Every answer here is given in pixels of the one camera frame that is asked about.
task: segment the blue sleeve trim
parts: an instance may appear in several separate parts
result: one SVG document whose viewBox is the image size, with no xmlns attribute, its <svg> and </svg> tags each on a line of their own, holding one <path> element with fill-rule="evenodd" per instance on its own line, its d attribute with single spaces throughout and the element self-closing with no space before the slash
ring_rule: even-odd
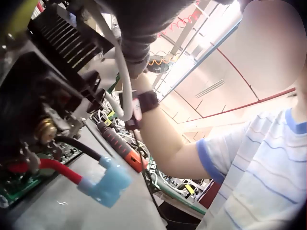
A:
<svg viewBox="0 0 307 230">
<path fill-rule="evenodd" d="M 211 178 L 215 182 L 222 184 L 223 181 L 224 181 L 224 177 L 221 175 L 219 170 L 212 163 L 211 158 L 208 155 L 205 139 L 198 140 L 196 142 L 196 148 L 197 148 L 197 151 L 198 151 L 199 159 L 200 159 L 204 169 L 207 171 L 207 173 L 211 176 Z"/>
</svg>

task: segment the circuit board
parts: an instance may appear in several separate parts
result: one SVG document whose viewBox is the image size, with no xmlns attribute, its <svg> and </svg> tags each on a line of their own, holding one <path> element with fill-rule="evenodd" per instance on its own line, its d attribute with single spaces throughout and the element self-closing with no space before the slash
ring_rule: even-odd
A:
<svg viewBox="0 0 307 230">
<path fill-rule="evenodd" d="M 71 145 L 59 144 L 63 150 L 62 164 L 68 164 L 82 152 Z M 39 158 L 53 159 L 50 152 L 38 153 Z M 54 173 L 52 169 L 42 169 L 36 175 L 11 174 L 7 180 L 0 182 L 0 208 L 8 208 L 24 197 L 30 190 L 46 180 Z"/>
</svg>

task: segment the blue connector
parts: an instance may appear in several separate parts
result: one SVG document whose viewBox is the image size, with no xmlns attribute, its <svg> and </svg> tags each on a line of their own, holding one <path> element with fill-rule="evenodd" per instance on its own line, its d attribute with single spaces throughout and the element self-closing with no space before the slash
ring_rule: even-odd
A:
<svg viewBox="0 0 307 230">
<path fill-rule="evenodd" d="M 99 164 L 106 168 L 102 179 L 97 184 L 93 184 L 83 177 L 78 184 L 78 189 L 102 205 L 111 208 L 131 184 L 132 178 L 126 169 L 118 165 L 114 159 L 102 156 Z"/>
</svg>

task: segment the screwdriver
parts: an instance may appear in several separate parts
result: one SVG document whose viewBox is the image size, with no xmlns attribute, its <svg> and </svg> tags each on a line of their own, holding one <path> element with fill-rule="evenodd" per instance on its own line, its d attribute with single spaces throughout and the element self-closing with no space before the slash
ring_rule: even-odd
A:
<svg viewBox="0 0 307 230">
<path fill-rule="evenodd" d="M 111 147 L 138 173 L 142 172 L 141 155 L 132 149 L 125 140 L 123 140 L 113 129 L 108 127 L 105 123 L 100 122 L 98 130 L 102 137 L 111 145 Z M 143 158 L 144 168 L 147 167 L 148 162 Z"/>
</svg>

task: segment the white t-shirt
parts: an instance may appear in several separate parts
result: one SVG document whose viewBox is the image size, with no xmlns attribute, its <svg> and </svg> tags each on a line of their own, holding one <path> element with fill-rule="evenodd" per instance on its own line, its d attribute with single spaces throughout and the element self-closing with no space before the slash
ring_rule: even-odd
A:
<svg viewBox="0 0 307 230">
<path fill-rule="evenodd" d="M 291 221 L 306 202 L 306 138 L 306 122 L 288 109 L 197 141 L 204 168 L 222 184 L 197 230 L 274 230 Z"/>
</svg>

